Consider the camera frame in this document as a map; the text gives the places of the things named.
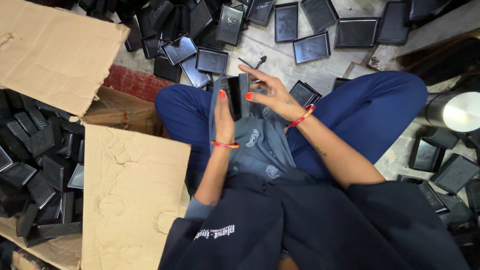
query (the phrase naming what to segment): bangle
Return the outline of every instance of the bangle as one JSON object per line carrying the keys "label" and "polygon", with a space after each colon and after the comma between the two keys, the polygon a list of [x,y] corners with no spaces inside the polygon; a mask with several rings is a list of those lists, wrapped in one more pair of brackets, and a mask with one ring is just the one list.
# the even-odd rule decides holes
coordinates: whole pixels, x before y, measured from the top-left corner
{"label": "bangle", "polygon": [[215,140],[213,140],[212,144],[214,146],[225,147],[225,148],[238,148],[238,147],[240,147],[240,144],[238,144],[237,142],[233,143],[232,145],[226,145],[226,144],[218,143]]}
{"label": "bangle", "polygon": [[295,122],[291,122],[289,124],[290,127],[294,127],[294,126],[298,125],[300,122],[305,120],[305,118],[307,118],[307,116],[312,114],[312,112],[315,110],[315,104],[308,105],[307,107],[305,107],[305,110],[307,110],[307,112],[302,117],[298,118],[298,120],[296,120]]}

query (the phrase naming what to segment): tattoo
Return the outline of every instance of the tattoo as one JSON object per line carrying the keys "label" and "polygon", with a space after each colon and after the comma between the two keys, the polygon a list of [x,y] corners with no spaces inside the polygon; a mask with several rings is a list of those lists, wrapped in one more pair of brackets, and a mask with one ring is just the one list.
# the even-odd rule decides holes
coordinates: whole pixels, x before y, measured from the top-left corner
{"label": "tattoo", "polygon": [[315,147],[315,150],[317,151],[317,153],[320,155],[320,156],[324,156],[324,157],[327,157],[327,153],[323,152],[320,147]]}

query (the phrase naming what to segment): brown cardboard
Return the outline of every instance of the brown cardboard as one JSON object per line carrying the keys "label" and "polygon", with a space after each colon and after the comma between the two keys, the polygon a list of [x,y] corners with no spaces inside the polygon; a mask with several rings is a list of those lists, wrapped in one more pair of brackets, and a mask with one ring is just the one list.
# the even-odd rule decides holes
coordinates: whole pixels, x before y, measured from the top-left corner
{"label": "brown cardboard", "polygon": [[24,0],[1,0],[0,86],[83,116],[129,31]]}
{"label": "brown cardboard", "polygon": [[179,216],[190,146],[85,125],[82,269],[156,269]]}
{"label": "brown cardboard", "polygon": [[87,123],[160,135],[161,122],[154,104],[123,92],[101,86],[83,117]]}

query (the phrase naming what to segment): silver metal cylinder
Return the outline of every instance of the silver metal cylinder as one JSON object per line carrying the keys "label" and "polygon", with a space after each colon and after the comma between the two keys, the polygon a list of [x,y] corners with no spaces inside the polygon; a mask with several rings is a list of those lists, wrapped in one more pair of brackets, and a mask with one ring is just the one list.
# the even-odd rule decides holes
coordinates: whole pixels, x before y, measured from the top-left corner
{"label": "silver metal cylinder", "polygon": [[414,123],[469,132],[480,128],[480,93],[447,92],[428,94],[427,103]]}

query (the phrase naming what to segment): blue pants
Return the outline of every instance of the blue pants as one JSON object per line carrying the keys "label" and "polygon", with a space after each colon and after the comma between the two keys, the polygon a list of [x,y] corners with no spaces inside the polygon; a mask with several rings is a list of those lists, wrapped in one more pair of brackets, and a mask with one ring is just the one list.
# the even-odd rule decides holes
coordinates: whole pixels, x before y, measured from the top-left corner
{"label": "blue pants", "polygon": [[[155,109],[170,138],[192,145],[190,172],[203,173],[210,158],[211,98],[212,93],[186,85],[165,87],[155,98]],[[415,118],[426,99],[425,84],[417,76],[378,72],[351,80],[321,98],[315,103],[313,115],[375,163]],[[320,156],[297,128],[288,129],[287,141],[298,168],[317,179],[331,179]]]}

